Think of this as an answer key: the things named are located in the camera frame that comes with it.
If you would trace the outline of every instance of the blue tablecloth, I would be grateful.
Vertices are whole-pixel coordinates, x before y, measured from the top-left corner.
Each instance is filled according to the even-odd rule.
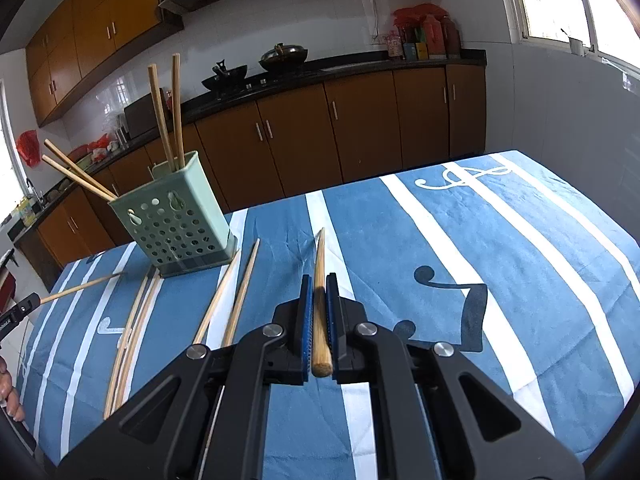
[[[326,272],[373,322],[403,319],[415,338],[460,343],[468,288],[486,283],[484,317],[467,326],[482,351],[468,357],[584,460],[640,378],[640,250],[596,205],[518,152],[374,178],[227,216],[242,258],[256,238],[254,273],[236,341],[269,322],[313,275],[326,228]],[[55,291],[124,270],[119,278],[43,307],[17,380],[26,424],[59,462],[100,424],[119,333],[150,262],[135,244],[66,266]],[[162,280],[127,378],[135,392],[192,341],[223,269]],[[236,288],[207,333],[222,341]],[[376,468],[368,386],[310,378],[274,386],[265,480],[370,479]]]

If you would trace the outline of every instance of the metal bolt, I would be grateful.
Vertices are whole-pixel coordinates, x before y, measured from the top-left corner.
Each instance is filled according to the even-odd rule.
[[[369,322],[360,323],[356,330],[360,335],[376,335],[378,333],[378,327]]]
[[[204,345],[191,345],[187,348],[187,357],[189,359],[202,359],[207,355],[207,347]]]
[[[440,357],[451,357],[453,355],[453,346],[449,343],[441,342],[433,345],[433,351]]]
[[[267,337],[278,337],[283,331],[282,327],[276,323],[269,323],[262,327],[262,333]]]

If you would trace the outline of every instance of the black countertop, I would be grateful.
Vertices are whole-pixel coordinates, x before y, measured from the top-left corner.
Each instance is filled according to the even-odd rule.
[[[255,84],[251,89],[243,89],[232,95],[218,96],[214,92],[206,92],[182,103],[182,123],[190,124],[207,116],[221,112],[228,108],[254,101],[263,97],[274,95],[287,90],[293,90],[303,86],[323,83],[324,81],[347,77],[351,75],[366,74],[372,72],[384,72],[386,70],[404,70],[409,68],[427,68],[445,66],[448,64],[471,64],[486,66],[486,53],[484,50],[463,49],[461,59],[435,59],[426,61],[390,60],[386,51],[364,52],[361,54],[347,54],[324,59],[307,61],[303,67],[295,73],[288,74],[267,84]],[[251,80],[258,81],[259,76]],[[167,123],[169,131],[173,127]],[[87,173],[94,175],[108,167],[116,160],[141,148],[159,137],[157,130],[151,130],[146,134],[137,136],[127,143],[124,149],[109,154],[104,160],[93,164]],[[62,202],[76,188],[77,184],[71,183],[60,192],[52,202],[37,216],[35,222],[28,228],[23,228],[12,241],[17,244],[27,232],[36,228],[49,213]]]

